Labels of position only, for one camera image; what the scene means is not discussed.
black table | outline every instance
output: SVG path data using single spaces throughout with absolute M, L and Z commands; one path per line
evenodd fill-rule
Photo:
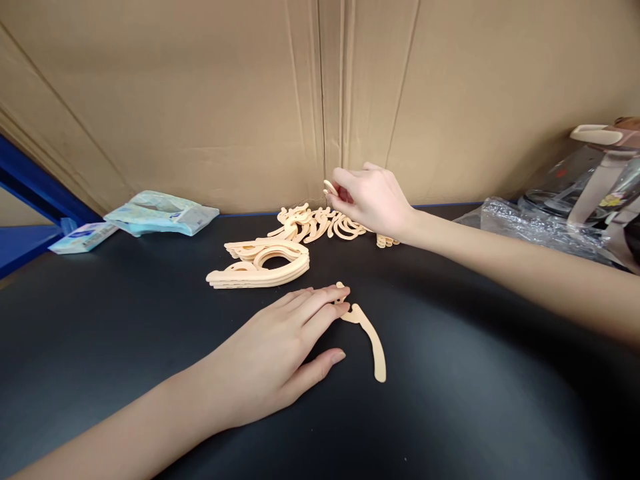
M 285 292 L 338 280 L 380 336 L 387 382 L 373 378 L 366 334 L 337 321 L 311 352 L 347 352 L 326 380 L 160 478 L 637 477 L 640 362 L 630 352 L 438 255 L 380 250 L 373 234 L 310 244 L 311 269 L 278 288 L 205 282 L 233 262 L 224 242 L 277 226 L 226 217 L 192 238 L 118 232 L 0 291 L 0 477 L 196 362 Z

blue shelf frame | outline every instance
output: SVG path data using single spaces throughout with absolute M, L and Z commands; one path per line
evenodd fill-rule
M 58 226 L 58 236 L 43 229 L 42 243 L 37 242 L 22 255 L 4 260 L 0 278 L 38 257 L 47 247 L 63 236 L 63 226 L 72 230 L 86 223 L 103 221 L 100 216 L 72 194 L 58 180 L 28 158 L 4 136 L 0 135 L 0 187 L 22 200 Z

left hand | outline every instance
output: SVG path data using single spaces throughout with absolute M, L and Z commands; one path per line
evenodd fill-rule
M 333 302 L 348 287 L 298 290 L 256 313 L 186 376 L 193 408 L 208 435 L 239 427 L 288 407 L 324 379 L 345 353 L 330 349 L 301 365 L 318 338 L 349 303 Z

right hand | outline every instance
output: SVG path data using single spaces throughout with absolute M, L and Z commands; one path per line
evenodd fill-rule
M 414 210 L 389 170 L 366 162 L 362 170 L 333 170 L 339 197 L 329 193 L 334 209 L 376 233 L 398 240 L 413 222 Z

plastic packaging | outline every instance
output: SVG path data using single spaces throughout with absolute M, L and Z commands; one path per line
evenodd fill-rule
M 58 255 L 86 253 L 100 245 L 107 237 L 113 235 L 116 230 L 118 230 L 118 227 L 110 223 L 87 223 L 58 240 L 49 247 L 49 250 Z
M 502 198 L 490 197 L 454 222 L 611 265 L 603 255 L 608 237 L 602 230 L 574 227 L 564 218 L 522 209 Z
M 166 193 L 144 190 L 105 220 L 134 237 L 152 232 L 177 232 L 190 237 L 206 227 L 220 210 Z

